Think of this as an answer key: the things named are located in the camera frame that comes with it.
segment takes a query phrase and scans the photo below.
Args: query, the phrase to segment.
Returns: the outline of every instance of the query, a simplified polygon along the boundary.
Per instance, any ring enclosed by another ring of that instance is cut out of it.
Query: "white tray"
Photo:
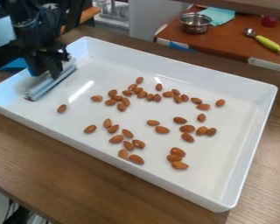
[[[34,82],[27,70],[0,83],[0,113],[49,137],[69,144],[126,172],[132,173],[172,193],[216,213],[235,207],[256,146],[263,132],[277,93],[275,86],[221,73],[146,52],[110,44],[95,38],[80,38],[68,46],[77,60],[78,70],[36,102],[23,98]],[[199,97],[212,108],[205,112],[207,127],[218,132],[213,137],[195,136],[195,143],[180,139],[174,116],[182,116],[195,127],[201,113],[191,102],[176,104],[172,99],[160,103],[131,97],[125,112],[104,103],[93,103],[91,95],[103,95],[110,89],[124,90],[143,76],[146,91],[156,93],[158,82],[165,90],[178,89],[190,97]],[[223,108],[213,107],[218,99],[227,101]],[[56,108],[66,103],[65,114]],[[146,143],[144,150],[134,150],[145,165],[121,160],[121,144],[111,144],[112,135],[102,127],[111,118],[121,129],[131,130],[136,139]],[[146,125],[156,119],[171,130],[169,135],[156,134]],[[92,135],[83,130],[90,124],[98,128]],[[186,171],[173,170],[166,160],[171,147],[186,151]]]

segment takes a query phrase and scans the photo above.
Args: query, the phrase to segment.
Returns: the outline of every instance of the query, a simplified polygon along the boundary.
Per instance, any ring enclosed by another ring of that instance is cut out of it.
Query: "metal bowl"
[[[212,19],[195,12],[182,14],[179,17],[180,30],[186,33],[205,33]]]

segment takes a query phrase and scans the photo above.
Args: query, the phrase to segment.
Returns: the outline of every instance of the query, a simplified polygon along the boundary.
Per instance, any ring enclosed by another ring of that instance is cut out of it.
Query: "orange table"
[[[201,10],[201,8],[194,6],[187,12]],[[280,20],[277,21],[276,26],[273,28],[261,26],[261,20],[262,18],[259,16],[236,14],[234,20],[224,25],[210,25],[207,33],[192,35],[179,29],[179,18],[176,17],[154,39],[156,42],[169,40],[183,43],[189,48],[203,53],[248,61],[249,64],[280,71],[280,53],[272,52],[258,44],[254,39],[242,34],[244,27],[252,27],[257,34],[267,37],[280,45]]]

